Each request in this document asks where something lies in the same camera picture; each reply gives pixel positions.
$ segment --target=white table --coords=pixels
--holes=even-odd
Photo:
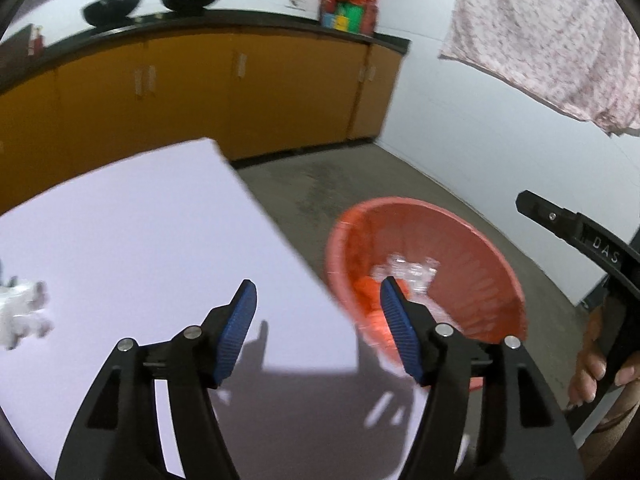
[[[249,278],[254,323],[212,394],[242,479],[398,476],[424,394],[366,346],[358,357],[348,319],[212,141],[112,164],[6,213],[0,260],[5,277],[44,280],[50,294],[53,332],[0,351],[0,406],[50,475],[119,339],[168,340]],[[181,474],[156,389],[167,466]]]

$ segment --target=concrete floor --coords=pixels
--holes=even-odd
[[[562,407],[581,346],[586,313],[575,308],[536,264],[449,191],[375,144],[289,156],[239,168],[240,177],[293,247],[324,280],[324,246],[346,209],[369,198],[407,196],[446,208],[491,240],[516,272],[526,297],[526,348]],[[469,431],[481,397],[470,400]]]

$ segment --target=blue gripper pad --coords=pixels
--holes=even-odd
[[[213,380],[216,384],[224,381],[234,370],[249,325],[254,319],[257,303],[255,285],[249,280],[244,280],[229,304],[232,313],[218,340],[216,367],[213,370]]]
[[[420,383],[424,375],[420,342],[402,306],[405,301],[396,280],[391,276],[385,278],[380,286],[382,311],[398,348],[404,371]]]

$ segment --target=silver screw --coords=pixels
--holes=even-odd
[[[515,350],[516,348],[520,348],[520,340],[514,335],[508,335],[504,338],[504,344],[509,348]]]
[[[118,350],[121,352],[126,352],[127,350],[131,350],[133,348],[133,339],[130,337],[126,337],[118,341]]]
[[[202,329],[197,325],[188,326],[184,329],[182,335],[187,339],[197,339],[202,335]]]
[[[442,337],[449,337],[453,335],[453,327],[446,323],[440,323],[436,325],[436,334],[441,335]]]

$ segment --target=red plastic bucket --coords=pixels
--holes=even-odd
[[[388,335],[367,322],[369,303],[353,285],[371,267],[399,253],[409,262],[435,258],[438,273],[429,296],[471,338],[498,343],[507,335],[527,337],[524,294],[513,269],[496,247],[472,225],[445,209],[402,197],[362,202],[338,220],[326,246],[329,288],[366,340],[399,362]],[[470,389],[482,385],[474,378]]]

